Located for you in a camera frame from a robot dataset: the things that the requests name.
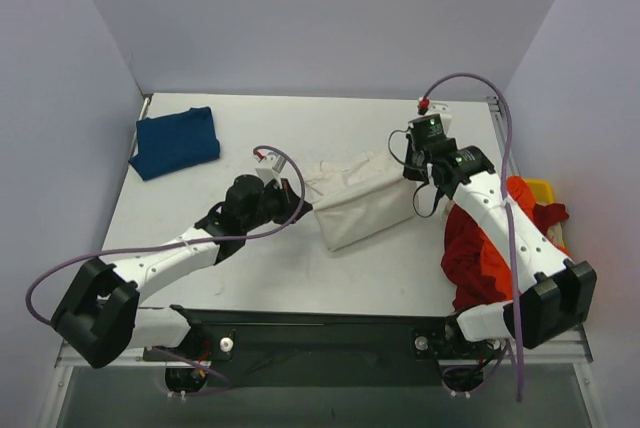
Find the cream white t shirt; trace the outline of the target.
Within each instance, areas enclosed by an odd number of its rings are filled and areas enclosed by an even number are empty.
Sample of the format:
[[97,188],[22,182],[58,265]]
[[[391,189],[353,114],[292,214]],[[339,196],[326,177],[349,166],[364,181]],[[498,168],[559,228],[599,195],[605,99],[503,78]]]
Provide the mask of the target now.
[[306,198],[327,249],[337,251],[414,216],[414,181],[387,153],[320,161],[303,171]]

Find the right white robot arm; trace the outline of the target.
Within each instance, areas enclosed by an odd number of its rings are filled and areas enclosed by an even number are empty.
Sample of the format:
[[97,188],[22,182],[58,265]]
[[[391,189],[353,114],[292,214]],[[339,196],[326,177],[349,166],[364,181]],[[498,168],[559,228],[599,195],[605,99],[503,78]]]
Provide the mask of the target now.
[[448,352],[465,356],[480,341],[510,337],[526,349],[584,323],[597,282],[587,262],[574,262],[523,212],[494,165],[476,146],[460,148],[438,114],[409,122],[406,178],[434,184],[464,210],[516,276],[511,300],[468,308],[443,331]]

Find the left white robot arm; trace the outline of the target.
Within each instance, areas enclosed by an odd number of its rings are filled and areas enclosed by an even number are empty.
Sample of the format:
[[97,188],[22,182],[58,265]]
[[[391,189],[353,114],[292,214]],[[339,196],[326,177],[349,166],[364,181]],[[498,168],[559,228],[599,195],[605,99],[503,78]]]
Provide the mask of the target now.
[[312,210],[287,179],[263,182],[241,175],[223,201],[183,234],[144,256],[83,263],[51,318],[51,326],[93,368],[122,352],[160,345],[182,360],[195,357],[201,333],[173,308],[145,308],[153,294],[244,247],[251,231],[294,224]]

